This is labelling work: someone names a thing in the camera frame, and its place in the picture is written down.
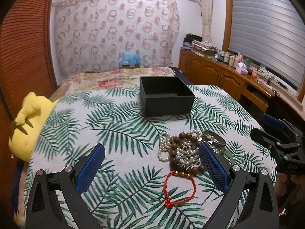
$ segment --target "plush toy arm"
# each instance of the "plush toy arm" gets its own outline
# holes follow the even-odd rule
[[[41,108],[41,102],[34,92],[30,92],[23,100],[22,109],[19,111],[15,121],[20,126],[25,123],[27,116],[32,115]]]

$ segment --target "tablecloth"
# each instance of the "tablecloth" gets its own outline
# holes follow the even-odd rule
[[[195,177],[197,192],[191,201],[165,208],[163,186],[170,170],[168,162],[157,158],[162,132],[214,131],[226,140],[227,149],[244,170],[265,168],[275,182],[276,164],[270,152],[250,139],[251,129],[260,128],[252,116],[219,87],[189,88],[196,96],[190,114],[157,118],[144,117],[139,87],[62,98],[46,121],[29,163],[25,208],[37,170],[61,171],[101,143],[106,159],[81,197],[102,227],[202,228],[223,193],[206,172]],[[184,199],[193,192],[193,185],[187,179],[170,177],[168,191],[172,201]],[[62,193],[57,194],[69,225],[77,228]],[[229,226],[236,223],[246,196],[244,191]]]

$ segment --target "window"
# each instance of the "window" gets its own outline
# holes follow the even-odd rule
[[[232,0],[230,25],[229,50],[262,63],[298,89],[302,86],[305,25],[289,0]]]

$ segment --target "stack of clothes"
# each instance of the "stack of clothes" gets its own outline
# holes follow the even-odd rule
[[[208,41],[193,40],[191,51],[199,56],[208,57],[214,56],[217,47]]]
[[[192,42],[194,40],[202,41],[202,37],[191,34],[191,33],[187,34],[186,37],[184,38],[183,46],[181,47],[181,49],[191,52],[192,51]]]

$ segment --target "red braided bracelet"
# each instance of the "red braided bracelet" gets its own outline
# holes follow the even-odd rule
[[[168,179],[170,178],[170,176],[173,176],[173,175],[184,177],[184,178],[189,178],[191,180],[191,182],[193,184],[193,187],[194,187],[194,191],[189,198],[183,199],[183,200],[178,201],[178,202],[171,202],[170,201],[170,197],[168,196],[168,192],[167,192],[167,182],[168,182]],[[164,196],[165,196],[165,207],[172,208],[173,206],[175,206],[177,204],[181,204],[181,203],[185,203],[185,202],[190,201],[194,197],[194,195],[196,193],[196,190],[197,190],[197,187],[196,187],[196,183],[195,183],[194,178],[193,178],[192,175],[185,174],[183,172],[178,172],[178,171],[171,171],[171,172],[169,172],[169,174],[165,178],[164,189],[163,190],[164,190]]]

